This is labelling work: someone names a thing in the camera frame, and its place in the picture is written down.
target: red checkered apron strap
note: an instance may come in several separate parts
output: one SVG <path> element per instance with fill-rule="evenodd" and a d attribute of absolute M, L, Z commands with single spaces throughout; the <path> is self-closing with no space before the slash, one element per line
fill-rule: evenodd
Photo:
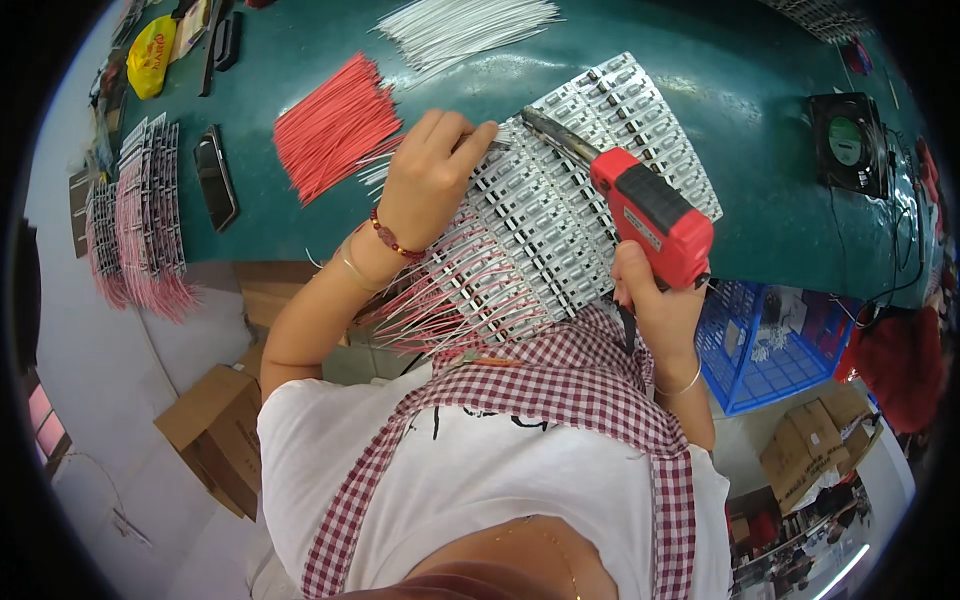
<path fill-rule="evenodd" d="M 521 366 L 465 365 L 408 394 L 357 459 L 327 508 L 304 567 L 306 598 L 341 593 L 363 517 L 409 420 L 432 406 L 463 406 L 602 433 L 650 457 L 655 516 L 654 597 L 686 598 L 693 576 L 693 473 L 680 423 L 647 399 L 652 361 L 643 345 L 628 356 L 623 328 L 592 305 L 519 344 L 485 356 Z M 434 362 L 439 371 L 452 357 Z"/>

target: red wire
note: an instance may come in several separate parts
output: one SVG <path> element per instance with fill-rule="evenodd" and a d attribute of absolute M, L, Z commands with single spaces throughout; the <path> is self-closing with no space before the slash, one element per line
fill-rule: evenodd
<path fill-rule="evenodd" d="M 274 143 L 280 163 L 306 206 L 356 173 L 364 156 L 384 154 L 402 141 L 385 139 L 400 128 L 376 62 L 356 53 L 330 79 L 280 115 Z"/>

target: white t-shirt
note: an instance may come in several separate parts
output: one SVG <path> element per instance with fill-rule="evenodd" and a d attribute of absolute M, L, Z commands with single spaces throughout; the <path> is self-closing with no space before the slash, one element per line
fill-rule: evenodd
<path fill-rule="evenodd" d="M 260 411 L 263 511 L 276 553 L 299 581 L 327 506 L 397 403 L 426 383 L 425 365 L 380 385 L 306 379 L 280 386 Z M 724 504 L 730 482 L 691 446 L 696 546 L 691 598 L 729 595 Z M 421 411 L 367 510 L 345 591 L 401 581 L 467 534 L 528 515 L 559 516 L 591 541 L 621 600 L 653 594 L 649 459 L 599 433 L 471 414 Z"/>

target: red beaded bracelet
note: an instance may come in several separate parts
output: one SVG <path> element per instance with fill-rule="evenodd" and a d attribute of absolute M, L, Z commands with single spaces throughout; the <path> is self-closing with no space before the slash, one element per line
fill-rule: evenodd
<path fill-rule="evenodd" d="M 376 230 L 376 234 L 380 236 L 380 239 L 383 240 L 383 243 L 386 244 L 390 250 L 400 254 L 407 260 L 412 260 L 417 262 L 418 260 L 423 260 L 426 256 L 426 251 L 423 252 L 411 252 L 409 250 L 404 250 L 396 242 L 396 236 L 390 228 L 384 227 L 380 223 L 380 219 L 376 216 L 376 206 L 370 210 L 370 222 L 373 223 L 373 228 Z"/>

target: smartphone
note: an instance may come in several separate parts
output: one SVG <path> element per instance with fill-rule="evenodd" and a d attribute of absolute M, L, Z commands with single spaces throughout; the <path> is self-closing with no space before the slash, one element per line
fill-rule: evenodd
<path fill-rule="evenodd" d="M 220 131 L 216 125 L 208 127 L 200 136 L 193 149 L 193 159 L 197 163 L 197 177 L 200 179 L 200 189 L 204 192 L 210 223 L 214 231 L 223 233 L 236 218 L 239 209 L 233 196 L 233 186 L 230 185 L 230 175 L 220 144 Z"/>

